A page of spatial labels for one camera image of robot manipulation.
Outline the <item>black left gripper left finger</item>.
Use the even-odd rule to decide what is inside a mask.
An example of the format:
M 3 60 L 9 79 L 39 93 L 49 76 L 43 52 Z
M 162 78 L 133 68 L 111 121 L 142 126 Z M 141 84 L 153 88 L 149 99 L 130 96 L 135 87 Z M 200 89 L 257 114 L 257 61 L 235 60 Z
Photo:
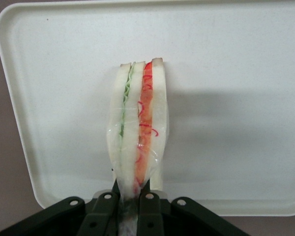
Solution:
M 0 231 L 0 236 L 117 236 L 119 198 L 115 182 L 88 203 L 68 197 Z

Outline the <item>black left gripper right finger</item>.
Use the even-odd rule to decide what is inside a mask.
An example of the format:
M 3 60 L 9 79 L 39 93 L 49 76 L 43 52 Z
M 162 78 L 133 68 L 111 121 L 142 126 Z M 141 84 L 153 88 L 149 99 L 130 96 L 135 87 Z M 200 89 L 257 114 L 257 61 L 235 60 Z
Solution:
M 138 236 L 247 236 L 227 220 L 189 197 L 171 202 L 147 183 L 140 192 Z

